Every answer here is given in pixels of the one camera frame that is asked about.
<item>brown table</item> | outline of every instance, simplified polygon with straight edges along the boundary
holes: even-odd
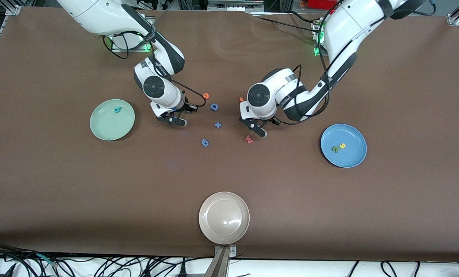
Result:
[[[247,144],[238,98],[270,70],[299,63],[312,88],[322,68],[310,34],[242,12],[166,12],[157,26],[185,54],[175,80],[219,104],[186,115],[187,128],[154,118],[133,80],[145,54],[115,58],[62,9],[9,18],[0,39],[0,242],[210,256],[198,211],[212,193],[231,191],[251,214],[236,243],[243,257],[459,261],[458,28],[443,17],[386,21],[322,115],[268,126],[267,138]],[[103,142],[89,116],[111,98],[130,102],[136,123]],[[366,138],[356,168],[337,168],[320,151],[335,123]]]

